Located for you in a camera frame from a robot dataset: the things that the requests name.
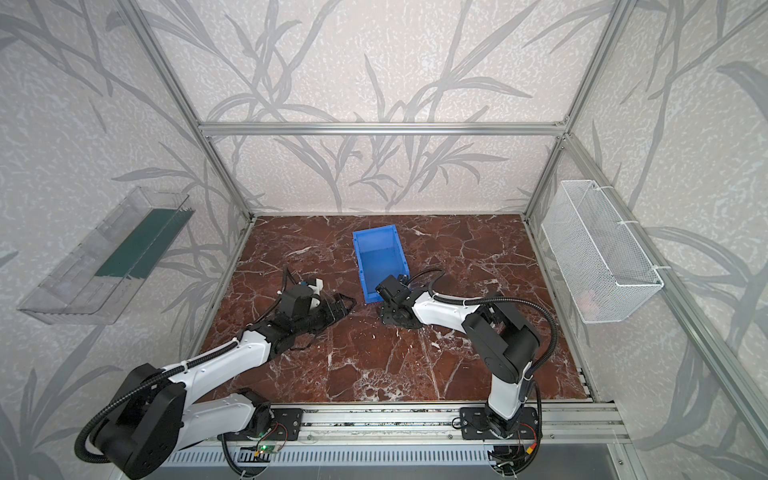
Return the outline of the blue plastic bin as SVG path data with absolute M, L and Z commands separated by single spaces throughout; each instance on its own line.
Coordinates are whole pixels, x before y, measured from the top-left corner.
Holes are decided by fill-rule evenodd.
M 395 225 L 353 233 L 358 275 L 366 304 L 381 302 L 376 287 L 388 276 L 409 276 L 410 269 Z

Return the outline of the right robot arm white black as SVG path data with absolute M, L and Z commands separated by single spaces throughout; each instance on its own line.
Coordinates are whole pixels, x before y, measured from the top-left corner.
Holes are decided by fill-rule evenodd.
M 501 297 L 444 296 L 392 275 L 376 292 L 383 301 L 383 324 L 410 330 L 441 326 L 469 339 L 492 375 L 485 406 L 488 429 L 498 438 L 510 437 L 528 398 L 541 344 L 533 325 L 513 303 Z

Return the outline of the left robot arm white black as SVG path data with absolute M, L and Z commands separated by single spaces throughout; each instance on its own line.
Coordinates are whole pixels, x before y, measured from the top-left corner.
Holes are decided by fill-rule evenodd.
M 110 403 L 77 435 L 74 452 L 86 463 L 112 463 L 141 479 L 173 453 L 229 433 L 272 429 L 271 403 L 250 389 L 204 401 L 210 391 L 317 335 L 349 315 L 357 302 L 325 295 L 319 279 L 286 288 L 262 319 L 227 343 L 163 368 L 145 363 L 125 378 Z

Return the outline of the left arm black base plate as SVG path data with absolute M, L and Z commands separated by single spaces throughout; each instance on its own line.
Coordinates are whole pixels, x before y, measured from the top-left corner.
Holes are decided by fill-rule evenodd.
M 297 441 L 304 410 L 301 408 L 276 408 L 269 414 L 257 412 L 245 430 L 227 433 L 227 440 Z

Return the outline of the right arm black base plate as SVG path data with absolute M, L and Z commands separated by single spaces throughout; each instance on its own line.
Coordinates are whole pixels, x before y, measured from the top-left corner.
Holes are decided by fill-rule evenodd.
M 534 407 L 521 407 L 511 419 L 502 418 L 490 408 L 463 407 L 456 426 L 464 440 L 534 441 L 541 422 Z

